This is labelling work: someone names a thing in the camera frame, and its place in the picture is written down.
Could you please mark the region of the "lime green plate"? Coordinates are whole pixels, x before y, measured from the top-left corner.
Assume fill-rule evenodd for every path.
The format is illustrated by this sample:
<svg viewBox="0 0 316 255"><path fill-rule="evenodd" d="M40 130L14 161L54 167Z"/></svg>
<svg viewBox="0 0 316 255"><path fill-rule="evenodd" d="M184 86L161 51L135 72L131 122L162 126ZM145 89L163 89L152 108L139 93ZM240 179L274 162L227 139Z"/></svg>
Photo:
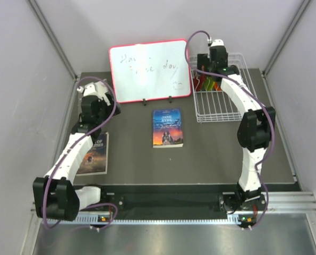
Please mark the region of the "lime green plate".
<svg viewBox="0 0 316 255"><path fill-rule="evenodd" d="M203 88L205 91L211 91L214 88L214 80L212 77L206 77L204 83L203 83Z"/></svg>

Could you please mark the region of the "red floral plate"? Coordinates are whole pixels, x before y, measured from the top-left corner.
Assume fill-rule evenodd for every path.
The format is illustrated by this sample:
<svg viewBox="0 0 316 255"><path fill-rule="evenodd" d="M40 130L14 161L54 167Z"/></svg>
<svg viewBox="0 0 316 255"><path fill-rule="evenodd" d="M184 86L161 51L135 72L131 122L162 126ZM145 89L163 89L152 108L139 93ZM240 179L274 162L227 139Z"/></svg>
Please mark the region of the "red floral plate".
<svg viewBox="0 0 316 255"><path fill-rule="evenodd" d="M206 76L204 74L196 74L193 78L193 85L195 91L201 91L205 82Z"/></svg>

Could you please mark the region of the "orange plate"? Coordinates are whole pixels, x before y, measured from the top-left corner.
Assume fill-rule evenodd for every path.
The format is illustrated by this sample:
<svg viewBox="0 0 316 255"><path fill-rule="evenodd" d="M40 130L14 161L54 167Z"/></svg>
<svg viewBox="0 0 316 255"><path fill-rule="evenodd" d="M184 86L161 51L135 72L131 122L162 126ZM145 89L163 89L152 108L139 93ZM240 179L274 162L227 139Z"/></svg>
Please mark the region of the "orange plate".
<svg viewBox="0 0 316 255"><path fill-rule="evenodd" d="M221 88L220 88L218 82L214 82L214 83L213 83L213 89L214 89L215 91L221 91Z"/></svg>

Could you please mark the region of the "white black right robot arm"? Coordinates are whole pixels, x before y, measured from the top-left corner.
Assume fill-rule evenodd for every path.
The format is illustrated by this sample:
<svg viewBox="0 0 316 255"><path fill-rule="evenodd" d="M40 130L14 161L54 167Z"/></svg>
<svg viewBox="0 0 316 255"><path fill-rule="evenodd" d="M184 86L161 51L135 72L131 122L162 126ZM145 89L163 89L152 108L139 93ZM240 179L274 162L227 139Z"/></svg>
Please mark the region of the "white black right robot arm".
<svg viewBox="0 0 316 255"><path fill-rule="evenodd" d="M242 172L232 204L234 209L248 210L261 197L260 174L265 154L274 145L276 111L252 95L239 68L229 65L222 41L213 42L208 54L197 55L197 68L218 83L242 117L237 131L243 149Z"/></svg>

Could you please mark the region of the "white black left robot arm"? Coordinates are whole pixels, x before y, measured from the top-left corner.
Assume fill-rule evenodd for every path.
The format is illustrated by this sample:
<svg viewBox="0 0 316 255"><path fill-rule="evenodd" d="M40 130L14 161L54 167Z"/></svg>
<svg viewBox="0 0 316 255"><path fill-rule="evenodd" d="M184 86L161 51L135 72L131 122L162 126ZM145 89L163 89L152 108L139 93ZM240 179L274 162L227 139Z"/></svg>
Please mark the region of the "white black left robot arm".
<svg viewBox="0 0 316 255"><path fill-rule="evenodd" d="M101 127L120 113L112 91L84 95L78 122L57 162L44 177L34 180L35 210L42 219L73 221L82 209L104 210L108 198L97 186L76 190L73 182L87 152L96 143Z"/></svg>

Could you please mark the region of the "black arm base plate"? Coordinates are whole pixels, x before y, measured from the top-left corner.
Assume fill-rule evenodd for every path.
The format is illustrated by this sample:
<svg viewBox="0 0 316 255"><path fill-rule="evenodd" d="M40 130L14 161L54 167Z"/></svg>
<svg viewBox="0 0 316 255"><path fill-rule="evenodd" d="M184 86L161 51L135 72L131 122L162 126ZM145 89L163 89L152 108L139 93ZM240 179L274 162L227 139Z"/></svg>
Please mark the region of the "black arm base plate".
<svg viewBox="0 0 316 255"><path fill-rule="evenodd" d="M116 205L119 211L137 208L209 208L233 213L264 210L267 196L263 189L243 192L237 184L98 185L99 201L83 208Z"/></svg>

